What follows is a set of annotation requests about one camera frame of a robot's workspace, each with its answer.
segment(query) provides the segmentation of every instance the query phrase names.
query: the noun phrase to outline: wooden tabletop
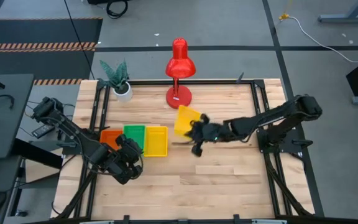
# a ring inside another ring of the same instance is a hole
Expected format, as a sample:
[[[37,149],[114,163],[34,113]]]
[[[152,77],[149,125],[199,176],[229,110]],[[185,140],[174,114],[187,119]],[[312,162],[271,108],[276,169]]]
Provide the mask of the wooden tabletop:
[[[281,105],[285,96],[279,79],[266,79],[265,86],[271,108]],[[126,185],[99,175],[94,196],[92,220],[157,219],[227,219],[274,217],[263,155],[256,135],[246,144],[241,142],[206,143],[202,157],[191,153],[191,146],[174,146],[186,141],[173,133],[177,111],[165,102],[168,85],[132,86],[133,98],[120,103],[111,91],[106,126],[113,129],[125,124],[168,127],[168,156],[144,158],[144,172]],[[88,128],[96,81],[82,81],[74,122]],[[241,116],[254,116],[255,109],[249,85],[188,85],[193,94],[190,107],[206,113],[212,122]],[[99,102],[97,126],[103,96]],[[288,154],[281,154],[288,188],[311,213],[314,212],[303,164]],[[82,160],[80,156],[64,166],[60,173],[54,206],[61,212],[78,188]],[[278,187],[280,210],[284,212]],[[87,192],[81,214],[85,214]]]

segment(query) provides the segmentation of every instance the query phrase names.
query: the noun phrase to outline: white pot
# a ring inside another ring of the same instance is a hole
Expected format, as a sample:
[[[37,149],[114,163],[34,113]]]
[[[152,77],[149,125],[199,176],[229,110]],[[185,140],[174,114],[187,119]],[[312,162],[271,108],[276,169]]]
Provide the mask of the white pot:
[[[114,94],[117,96],[117,100],[120,101],[120,102],[128,102],[129,100],[132,99],[132,88],[131,88],[131,85],[126,82],[126,84],[128,85],[128,91],[126,93],[123,93],[123,94],[119,94],[116,92],[115,89],[112,89],[114,91]]]

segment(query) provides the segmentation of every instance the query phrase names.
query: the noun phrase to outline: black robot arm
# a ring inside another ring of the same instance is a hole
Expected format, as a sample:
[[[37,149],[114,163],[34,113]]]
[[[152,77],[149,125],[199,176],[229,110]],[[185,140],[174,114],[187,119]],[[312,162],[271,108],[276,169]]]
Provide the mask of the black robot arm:
[[[44,124],[53,125],[63,131],[80,148],[84,160],[96,166],[101,172],[110,173],[120,184],[136,179],[142,172],[141,166],[134,164],[139,160],[142,149],[132,139],[120,135],[116,142],[121,149],[115,150],[108,144],[100,143],[99,136],[88,129],[81,129],[61,111],[62,103],[57,99],[45,97],[34,108],[31,118]]]
[[[192,121],[192,129],[185,135],[192,138],[195,145],[192,153],[201,156],[204,142],[247,142],[258,128],[282,120],[278,125],[263,129],[264,141],[278,144],[292,128],[302,121],[312,121],[321,116],[322,110],[314,97],[298,95],[274,109],[247,118],[234,118],[223,121],[223,124],[210,123],[209,118],[201,115],[199,121]]]

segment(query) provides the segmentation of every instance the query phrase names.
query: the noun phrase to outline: desk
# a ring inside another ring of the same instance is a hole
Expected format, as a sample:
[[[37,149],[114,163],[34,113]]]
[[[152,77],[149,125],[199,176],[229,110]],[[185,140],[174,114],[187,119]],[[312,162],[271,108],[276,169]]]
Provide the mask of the desk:
[[[0,191],[14,186],[23,157],[57,169],[62,165],[62,158],[59,156],[16,139],[33,81],[34,76],[31,74],[0,75],[0,82],[5,85],[5,89],[0,90],[0,95],[14,97],[14,106],[11,110],[10,99],[0,98]],[[10,201],[12,203],[8,215],[11,216],[16,211],[20,192],[21,189],[8,191],[7,200],[0,209],[0,223],[4,221]]]
[[[285,96],[279,79],[264,80],[270,107],[281,105]],[[173,134],[177,111],[165,102],[170,85],[132,85],[133,99],[120,103],[110,93],[105,126],[113,129],[125,124],[168,126],[168,156],[146,157],[144,172],[126,185],[112,177],[99,175],[94,193],[92,220],[230,219],[273,218],[264,157],[253,135],[247,144],[241,142],[207,143],[202,157],[191,153],[191,146],[173,146],[186,141]],[[212,122],[241,116],[254,116],[250,85],[187,85],[193,94],[191,107],[206,113]],[[88,128],[92,114],[96,81],[82,81],[73,121]],[[262,97],[258,92],[260,104]],[[103,96],[99,103],[99,124]],[[288,188],[301,204],[314,212],[303,164],[282,154]],[[55,208],[62,211],[78,188],[82,160],[76,156],[60,173]],[[283,200],[277,189],[281,211]],[[81,214],[85,214],[87,194]]]

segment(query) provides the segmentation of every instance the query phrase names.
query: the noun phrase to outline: yellow bin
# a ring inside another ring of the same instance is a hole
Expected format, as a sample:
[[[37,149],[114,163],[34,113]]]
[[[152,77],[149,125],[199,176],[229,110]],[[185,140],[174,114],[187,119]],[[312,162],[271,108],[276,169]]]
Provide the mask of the yellow bin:
[[[163,157],[168,155],[168,128],[164,126],[146,126],[145,157]]]
[[[175,126],[173,127],[174,133],[184,136],[186,132],[191,130],[191,121],[200,120],[201,113],[195,111],[187,106],[180,105],[177,114],[177,120],[175,121]]]

